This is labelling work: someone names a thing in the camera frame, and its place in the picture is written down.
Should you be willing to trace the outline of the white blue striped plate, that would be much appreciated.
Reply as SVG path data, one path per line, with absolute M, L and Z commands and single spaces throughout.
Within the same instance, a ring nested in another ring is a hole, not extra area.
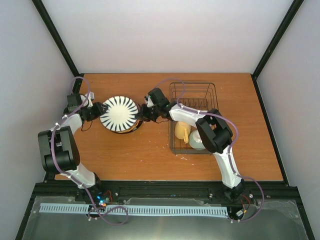
M 108 110 L 99 119 L 101 124 L 111 132 L 117 131 L 122 124 L 126 124 L 130 128 L 138 121 L 135 114 L 138 113 L 140 107 L 129 97 L 113 96 L 103 104 L 108 106 Z

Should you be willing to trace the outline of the yellow ceramic mug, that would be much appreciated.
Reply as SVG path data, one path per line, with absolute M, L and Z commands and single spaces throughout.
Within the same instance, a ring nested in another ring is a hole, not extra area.
M 185 144 L 189 143 L 189 135 L 191 133 L 191 125 L 177 121 L 174 129 L 174 135 L 179 140 L 183 140 Z

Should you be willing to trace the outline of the pale green ceramic bowl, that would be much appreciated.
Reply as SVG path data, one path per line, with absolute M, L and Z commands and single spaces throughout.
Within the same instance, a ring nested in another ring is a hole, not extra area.
M 203 142 L 201 140 L 200 134 L 198 130 L 194 130 L 189 135 L 189 145 L 191 148 L 195 150 L 205 150 L 205 146 L 203 145 Z

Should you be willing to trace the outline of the black wire dish rack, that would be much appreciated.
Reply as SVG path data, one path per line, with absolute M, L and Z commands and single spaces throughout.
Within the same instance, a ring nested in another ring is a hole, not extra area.
M 212 82 L 172 82 L 169 84 L 168 99 L 171 102 L 179 99 L 181 104 L 201 111 L 219 108 L 216 87 Z M 210 154 L 206 149 L 194 149 L 188 143 L 178 139 L 175 136 L 175 127 L 175 122 L 170 121 L 168 123 L 169 148 L 173 154 Z

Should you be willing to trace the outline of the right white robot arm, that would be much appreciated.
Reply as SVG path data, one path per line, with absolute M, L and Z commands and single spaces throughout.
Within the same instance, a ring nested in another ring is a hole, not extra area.
M 196 128 L 203 146 L 214 155 L 218 163 L 225 186 L 225 198 L 230 202 L 237 200 L 245 189 L 245 181 L 233 156 L 233 132 L 229 127 L 232 122 L 221 116 L 215 108 L 204 111 L 185 106 L 178 99 L 169 101 L 158 87 L 144 98 L 145 103 L 141 105 L 135 118 L 145 122 L 156 122 L 162 117 Z

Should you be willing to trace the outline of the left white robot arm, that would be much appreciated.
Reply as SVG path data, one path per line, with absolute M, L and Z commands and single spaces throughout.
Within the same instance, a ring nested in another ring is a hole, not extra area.
M 62 175 L 73 181 L 78 188 L 85 189 L 92 201 L 103 198 L 104 188 L 96 173 L 89 171 L 82 163 L 74 138 L 85 122 L 102 116 L 107 106 L 93 102 L 93 92 L 72 93 L 67 96 L 67 106 L 61 121 L 49 130 L 38 133 L 38 145 L 43 169 L 48 174 Z

